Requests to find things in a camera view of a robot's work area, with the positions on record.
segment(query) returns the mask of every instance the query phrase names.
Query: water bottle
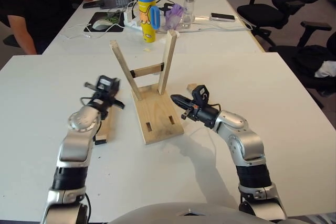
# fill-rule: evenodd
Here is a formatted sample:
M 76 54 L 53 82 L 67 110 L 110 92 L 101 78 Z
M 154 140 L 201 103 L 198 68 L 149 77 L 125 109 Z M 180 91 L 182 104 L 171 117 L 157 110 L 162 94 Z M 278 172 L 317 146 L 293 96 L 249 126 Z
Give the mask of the water bottle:
M 190 28 L 193 22 L 195 0 L 184 0 L 183 15 L 182 15 L 182 27 Z

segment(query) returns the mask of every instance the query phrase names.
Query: smartphone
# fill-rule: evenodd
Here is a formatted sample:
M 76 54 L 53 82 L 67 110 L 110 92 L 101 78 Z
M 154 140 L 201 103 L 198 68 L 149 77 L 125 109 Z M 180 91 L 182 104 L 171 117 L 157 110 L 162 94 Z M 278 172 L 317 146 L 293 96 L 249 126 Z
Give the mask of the smartphone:
M 227 14 L 220 14 L 220 13 L 211 13 L 210 19 L 215 20 L 215 21 L 234 22 L 235 21 L 235 16 L 227 15 Z
M 94 7 L 101 7 L 104 5 L 103 0 L 97 0 L 97 1 L 92 1 L 92 2 L 87 2 L 83 4 L 83 9 L 87 8 L 94 8 Z

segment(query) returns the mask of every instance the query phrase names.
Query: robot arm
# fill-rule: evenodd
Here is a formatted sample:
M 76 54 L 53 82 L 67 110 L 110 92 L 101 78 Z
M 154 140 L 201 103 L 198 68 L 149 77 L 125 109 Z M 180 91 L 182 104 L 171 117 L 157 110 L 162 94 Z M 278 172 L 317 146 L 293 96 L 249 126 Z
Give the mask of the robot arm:
M 204 85 L 197 86 L 192 95 L 193 100 L 182 95 L 172 95 L 171 98 L 186 110 L 183 119 L 188 117 L 203 122 L 227 143 L 239 177 L 239 210 L 271 221 L 285 219 L 276 186 L 269 177 L 260 137 L 240 115 L 219 111 L 209 105 L 209 92 Z
M 93 148 L 93 137 L 108 108 L 124 104 L 114 97 L 119 90 L 119 79 L 100 76 L 97 85 L 86 83 L 95 90 L 87 105 L 68 120 L 68 134 L 58 152 L 52 187 L 49 189 L 42 222 L 87 223 L 87 206 L 80 203 L 86 194 L 85 181 Z

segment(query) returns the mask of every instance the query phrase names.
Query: gray floor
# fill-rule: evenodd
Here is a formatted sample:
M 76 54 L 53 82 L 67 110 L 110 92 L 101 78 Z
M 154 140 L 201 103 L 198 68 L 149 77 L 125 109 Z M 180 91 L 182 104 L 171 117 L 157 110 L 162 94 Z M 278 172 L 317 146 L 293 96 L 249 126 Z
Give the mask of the gray floor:
M 232 7 L 236 9 L 239 5 L 248 4 L 249 0 L 228 0 Z M 271 4 L 271 0 L 256 0 L 257 3 Z M 300 22 L 303 20 L 315 22 L 327 22 L 333 27 L 330 32 L 317 31 L 313 34 L 308 44 L 324 46 L 329 36 L 336 30 L 336 6 L 328 0 L 319 0 L 313 4 L 306 5 L 294 16 L 290 17 L 289 23 L 281 30 L 273 29 L 272 39 L 278 45 L 296 45 L 303 33 Z M 0 41 L 10 34 L 10 29 L 0 23 Z M 262 39 L 257 38 L 265 50 L 269 45 Z M 19 48 L 5 46 L 0 42 L 0 69 L 8 62 L 12 55 L 20 55 L 24 52 Z M 329 98 L 320 97 L 312 91 L 325 106 L 323 112 L 330 122 L 336 127 L 336 94 Z

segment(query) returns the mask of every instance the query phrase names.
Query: blue handle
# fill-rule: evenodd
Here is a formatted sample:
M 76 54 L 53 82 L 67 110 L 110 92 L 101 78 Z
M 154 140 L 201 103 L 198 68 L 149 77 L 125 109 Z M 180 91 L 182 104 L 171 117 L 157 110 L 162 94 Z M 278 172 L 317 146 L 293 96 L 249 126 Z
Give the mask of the blue handle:
M 151 6 L 151 24 L 154 30 L 160 28 L 160 10 L 156 5 Z

